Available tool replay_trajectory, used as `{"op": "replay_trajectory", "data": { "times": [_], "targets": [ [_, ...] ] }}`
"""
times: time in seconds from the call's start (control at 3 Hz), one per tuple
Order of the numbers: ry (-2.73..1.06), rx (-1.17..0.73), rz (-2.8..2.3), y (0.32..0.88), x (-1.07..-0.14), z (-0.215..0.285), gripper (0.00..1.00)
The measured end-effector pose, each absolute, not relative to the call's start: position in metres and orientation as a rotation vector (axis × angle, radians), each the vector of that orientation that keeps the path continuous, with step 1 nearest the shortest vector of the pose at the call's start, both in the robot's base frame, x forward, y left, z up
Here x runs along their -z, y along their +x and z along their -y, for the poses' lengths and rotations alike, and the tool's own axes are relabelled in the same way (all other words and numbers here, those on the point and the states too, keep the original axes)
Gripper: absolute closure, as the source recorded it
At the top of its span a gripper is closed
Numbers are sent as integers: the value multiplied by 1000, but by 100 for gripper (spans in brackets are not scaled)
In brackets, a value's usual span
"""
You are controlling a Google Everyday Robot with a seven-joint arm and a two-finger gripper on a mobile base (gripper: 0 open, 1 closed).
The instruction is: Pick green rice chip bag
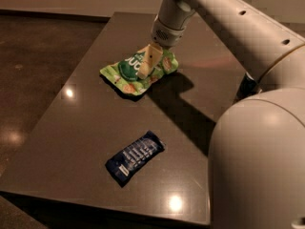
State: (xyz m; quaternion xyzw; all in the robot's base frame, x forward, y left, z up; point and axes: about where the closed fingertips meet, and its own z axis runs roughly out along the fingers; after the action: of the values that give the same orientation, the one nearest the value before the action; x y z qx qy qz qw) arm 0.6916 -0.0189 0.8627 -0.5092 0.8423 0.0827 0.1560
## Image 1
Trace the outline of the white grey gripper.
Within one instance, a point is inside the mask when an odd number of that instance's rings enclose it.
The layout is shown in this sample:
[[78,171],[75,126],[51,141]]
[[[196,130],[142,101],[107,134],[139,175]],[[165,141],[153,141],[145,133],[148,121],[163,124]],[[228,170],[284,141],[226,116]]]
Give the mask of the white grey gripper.
[[164,25],[159,16],[156,16],[152,25],[152,43],[146,46],[142,52],[144,53],[137,76],[140,79],[146,79],[158,64],[163,55],[162,48],[172,48],[182,38],[184,29],[176,30]]

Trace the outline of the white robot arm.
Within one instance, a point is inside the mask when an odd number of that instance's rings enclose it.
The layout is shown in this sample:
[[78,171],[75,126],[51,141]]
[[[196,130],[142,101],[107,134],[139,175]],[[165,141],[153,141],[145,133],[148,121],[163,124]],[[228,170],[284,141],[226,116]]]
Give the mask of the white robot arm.
[[163,0],[152,41],[195,13],[245,70],[211,137],[211,229],[305,229],[305,38],[243,0]]

